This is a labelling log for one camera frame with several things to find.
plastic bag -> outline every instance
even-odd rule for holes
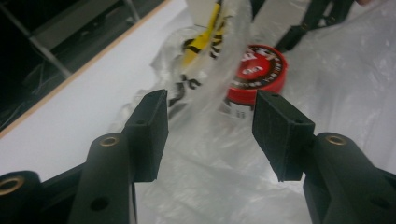
[[[222,2],[218,4],[221,10],[215,8],[213,23],[210,22],[207,28],[193,26],[174,32],[152,63],[160,80],[157,89],[169,91],[171,125],[181,110],[190,111],[180,113],[182,117],[185,114],[195,116],[198,111],[219,106],[248,45],[249,5],[234,0],[219,2]],[[188,52],[182,46],[196,36],[195,40],[199,41],[203,35],[207,35],[208,43],[193,45],[193,50],[200,51],[185,63]]]
[[[235,15],[230,20],[235,22],[231,23],[235,27],[229,30],[229,35],[248,32],[246,24],[250,18],[246,2],[225,2],[238,6],[241,18],[237,20]],[[266,22],[260,21],[262,12],[259,14],[260,22],[256,20],[253,25],[254,41],[249,44],[275,44],[290,25],[299,21],[295,18],[298,13],[303,15],[306,3],[267,1],[264,9],[276,7],[279,11],[263,11]],[[292,6],[297,14],[287,10],[284,13],[285,4]],[[286,54],[290,70],[283,91],[289,101],[317,124],[317,133],[330,131],[351,137],[371,159],[377,158],[376,165],[388,167],[393,173],[396,172],[391,166],[394,161],[391,156],[396,156],[396,106],[392,99],[396,93],[394,8],[396,3],[388,0],[365,12],[354,9],[346,23],[308,34],[296,49]],[[278,30],[268,29],[268,23]],[[174,49],[179,52],[178,46],[185,38],[200,32],[195,29],[184,29],[185,35],[171,36],[176,41]],[[237,43],[238,47],[241,44],[237,51],[242,55],[246,46]],[[277,183],[251,134],[251,120],[234,119],[218,111],[240,60],[231,49],[223,51],[224,55],[228,55],[226,50],[232,52],[229,62],[221,57],[217,66],[204,59],[198,61],[200,66],[205,64],[205,69],[197,70],[192,76],[199,78],[198,75],[204,74],[200,79],[203,85],[188,93],[183,99],[187,106],[170,120],[159,177],[148,187],[142,205],[158,216],[156,223],[162,224],[310,223],[302,182]],[[156,89],[172,88],[171,63],[161,63],[158,59],[153,64],[161,74]]]
[[[265,12],[274,8],[285,7],[290,13],[277,29],[277,21],[256,22],[256,42],[275,44],[289,25],[298,24],[307,1],[278,2],[268,1],[258,19],[268,19],[271,15]],[[310,32],[285,54],[290,69],[282,92],[317,124],[316,133],[348,136],[375,166],[392,173],[396,173],[395,9],[395,1],[389,0],[374,1],[369,7],[355,4],[345,23]]]

crumpled plastic wrap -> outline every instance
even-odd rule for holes
[[[307,2],[268,0],[250,44],[274,45],[300,22]],[[290,69],[282,92],[317,124],[316,133],[350,137],[376,166],[393,173],[395,9],[393,0],[355,7],[347,22],[309,33],[285,54]],[[310,223],[302,182],[277,183],[251,134],[251,120],[218,111],[228,87],[224,80],[233,76],[227,71],[235,67],[213,69],[224,77],[206,82],[191,96],[190,109],[170,121],[158,179],[145,192],[144,205],[158,224]]]
[[[268,1],[268,7],[279,7],[278,2]],[[283,32],[274,28],[266,35],[268,27],[276,26],[267,21],[256,24],[253,39],[275,44]],[[396,173],[395,22],[396,2],[374,1],[368,7],[356,4],[341,25],[309,33],[285,54],[290,69],[282,92],[317,124],[316,133],[348,136],[375,166],[392,173]]]
[[[154,89],[167,89],[168,99],[174,99],[180,94],[176,84],[182,84],[185,91],[179,101],[174,105],[169,104],[171,126],[180,120],[180,118],[174,118],[175,114],[181,114],[183,123],[184,119],[188,119],[186,116],[196,117],[198,114],[219,107],[228,89],[228,83],[234,76],[248,45],[250,10],[250,4],[243,1],[223,1],[222,10],[211,35],[212,43],[219,41],[215,35],[224,21],[226,24],[225,34],[220,40],[220,52],[217,59],[211,57],[215,52],[213,51],[214,46],[209,43],[191,63],[181,66],[184,42],[195,38],[205,28],[197,26],[183,28],[175,31],[165,40],[151,64],[158,76],[158,83]],[[196,80],[199,85],[191,87],[186,80],[182,81],[181,75],[186,76],[187,80]]]

screw hole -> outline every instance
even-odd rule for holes
[[[106,197],[100,197],[93,200],[91,203],[91,209],[95,212],[99,212],[107,208],[109,205],[109,200]]]
[[[334,145],[343,146],[347,144],[347,140],[338,136],[326,136],[326,140]]]
[[[24,183],[23,176],[13,176],[0,181],[0,196],[7,195],[22,187]]]
[[[371,202],[372,204],[374,204],[374,205],[376,205],[376,206],[382,208],[382,209],[385,209],[385,210],[390,209],[390,203],[389,203],[387,200],[385,200],[385,199],[383,199],[383,198],[381,198],[381,197],[378,197],[378,196],[372,197],[372,198],[370,199],[370,202]]]
[[[102,147],[112,147],[112,146],[115,146],[119,141],[120,141],[120,139],[117,137],[108,137],[108,138],[103,139],[100,142],[100,145]]]

black object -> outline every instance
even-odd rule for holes
[[[264,3],[265,0],[250,0],[253,20],[256,18],[256,15],[259,13]]]
[[[311,0],[300,25],[291,26],[276,44],[280,52],[292,50],[309,31],[329,27],[343,22],[355,0]],[[261,9],[265,0],[250,0],[253,19]]]
[[[313,223],[396,223],[396,176],[375,168],[337,133],[314,123],[282,96],[258,91],[253,135],[279,181],[300,180]]]
[[[85,163],[40,183],[0,176],[0,223],[136,223],[135,182],[157,178],[168,135],[166,91],[146,95],[122,133],[92,142]]]

red lid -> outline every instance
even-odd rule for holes
[[[254,105],[257,90],[280,93],[288,64],[283,55],[268,46],[249,45],[227,98],[242,105]]]

